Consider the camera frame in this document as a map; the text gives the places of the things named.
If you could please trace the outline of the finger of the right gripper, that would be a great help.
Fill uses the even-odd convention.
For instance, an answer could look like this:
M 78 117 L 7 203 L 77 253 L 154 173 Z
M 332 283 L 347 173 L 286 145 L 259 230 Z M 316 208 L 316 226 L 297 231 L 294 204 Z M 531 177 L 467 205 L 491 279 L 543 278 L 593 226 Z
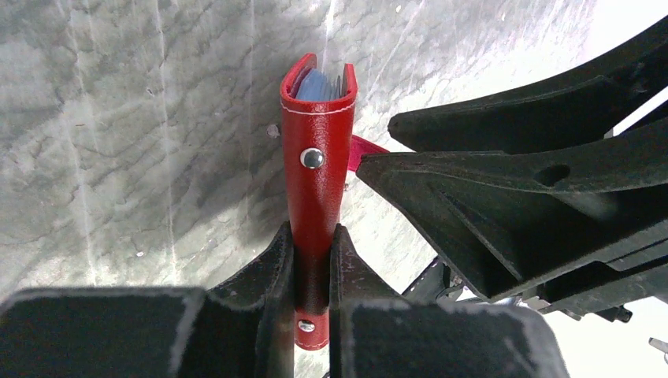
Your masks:
M 667 19 L 557 76 L 482 98 L 394 115 L 417 152 L 528 154 L 595 142 L 667 85 Z

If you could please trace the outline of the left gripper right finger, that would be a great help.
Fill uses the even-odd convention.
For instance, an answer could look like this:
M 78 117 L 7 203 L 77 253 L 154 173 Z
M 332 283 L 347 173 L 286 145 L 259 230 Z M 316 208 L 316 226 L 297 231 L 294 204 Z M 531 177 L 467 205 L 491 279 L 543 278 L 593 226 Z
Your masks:
M 565 377 L 555 335 L 525 307 L 412 302 L 335 231 L 329 289 L 334 377 Z

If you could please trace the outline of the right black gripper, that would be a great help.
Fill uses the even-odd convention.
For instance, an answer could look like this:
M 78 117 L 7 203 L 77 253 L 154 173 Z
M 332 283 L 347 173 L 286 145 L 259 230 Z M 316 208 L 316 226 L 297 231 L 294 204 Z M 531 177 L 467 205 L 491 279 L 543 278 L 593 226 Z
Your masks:
M 481 300 L 576 317 L 667 290 L 667 122 L 534 154 L 369 155 L 358 178 Z

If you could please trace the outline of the red leather card holder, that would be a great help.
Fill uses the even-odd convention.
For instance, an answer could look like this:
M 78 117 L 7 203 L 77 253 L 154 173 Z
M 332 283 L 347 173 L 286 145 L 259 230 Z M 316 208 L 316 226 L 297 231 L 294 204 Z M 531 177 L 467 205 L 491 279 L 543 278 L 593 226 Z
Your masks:
M 384 148 L 353 133 L 358 93 L 354 67 L 332 89 L 305 54 L 280 85 L 281 138 L 288 215 L 295 246 L 295 344 L 320 350 L 329 342 L 330 250 L 345 181 L 365 154 Z

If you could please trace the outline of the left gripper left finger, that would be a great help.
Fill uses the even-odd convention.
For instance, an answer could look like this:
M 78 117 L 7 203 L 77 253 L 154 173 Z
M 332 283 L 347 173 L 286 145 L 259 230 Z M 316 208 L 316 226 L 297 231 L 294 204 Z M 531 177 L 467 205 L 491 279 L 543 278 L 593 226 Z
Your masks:
M 37 287 L 1 306 L 4 377 L 291 377 L 291 231 L 216 287 Z

